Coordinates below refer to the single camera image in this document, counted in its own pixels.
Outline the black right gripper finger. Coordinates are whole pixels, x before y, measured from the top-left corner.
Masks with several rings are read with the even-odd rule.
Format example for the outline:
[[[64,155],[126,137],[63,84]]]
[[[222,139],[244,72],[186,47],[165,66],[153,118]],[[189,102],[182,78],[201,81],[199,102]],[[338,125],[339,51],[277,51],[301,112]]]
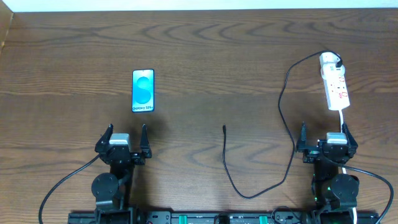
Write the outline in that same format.
[[[343,123],[341,125],[341,130],[342,130],[342,133],[344,133],[347,138],[347,144],[350,146],[357,146],[357,142],[355,141],[354,137],[350,133],[346,123]]]
[[[301,126],[300,136],[297,141],[297,148],[304,149],[306,145],[307,145],[307,127],[305,122],[303,121]]]

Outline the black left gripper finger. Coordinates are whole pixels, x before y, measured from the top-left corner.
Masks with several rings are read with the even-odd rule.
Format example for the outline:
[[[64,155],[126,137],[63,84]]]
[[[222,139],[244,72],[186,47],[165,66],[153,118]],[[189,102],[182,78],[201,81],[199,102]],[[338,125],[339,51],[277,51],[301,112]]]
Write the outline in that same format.
[[[109,140],[111,138],[111,135],[113,134],[113,125],[110,124],[108,128],[106,129],[105,133],[100,137],[98,144],[101,146],[105,146],[109,144]]]
[[[150,144],[147,137],[147,127],[146,124],[142,125],[140,149],[143,153],[150,153]]]

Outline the blue Samsung Galaxy smartphone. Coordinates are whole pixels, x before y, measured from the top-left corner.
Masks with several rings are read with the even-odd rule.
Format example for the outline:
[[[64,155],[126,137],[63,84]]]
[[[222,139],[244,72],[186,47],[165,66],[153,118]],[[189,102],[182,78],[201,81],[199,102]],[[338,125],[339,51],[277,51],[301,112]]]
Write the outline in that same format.
[[[155,71],[153,69],[132,72],[132,112],[146,113],[155,110]]]

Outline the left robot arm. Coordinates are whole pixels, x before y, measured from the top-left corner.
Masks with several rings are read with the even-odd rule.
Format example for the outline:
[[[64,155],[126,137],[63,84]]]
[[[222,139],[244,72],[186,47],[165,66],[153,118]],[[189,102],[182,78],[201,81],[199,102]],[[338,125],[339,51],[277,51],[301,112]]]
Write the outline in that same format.
[[[142,126],[140,151],[133,152],[128,133],[114,133],[110,124],[95,145],[99,158],[110,166],[91,185],[96,199],[95,223],[139,223],[140,215],[129,205],[135,166],[143,166],[152,157],[147,127]]]

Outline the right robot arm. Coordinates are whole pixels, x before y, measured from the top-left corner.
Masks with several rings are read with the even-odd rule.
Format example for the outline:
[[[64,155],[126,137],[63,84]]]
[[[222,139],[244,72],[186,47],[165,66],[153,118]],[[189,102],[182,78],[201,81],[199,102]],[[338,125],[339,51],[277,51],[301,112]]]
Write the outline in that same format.
[[[345,123],[341,127],[341,133],[327,133],[326,139],[319,140],[316,146],[307,144],[307,127],[305,123],[301,127],[296,151],[301,152],[303,162],[313,164],[314,169],[312,192],[316,209],[308,215],[310,223],[353,221],[349,212],[357,206],[359,179],[341,173],[339,168],[353,158],[358,143]]]

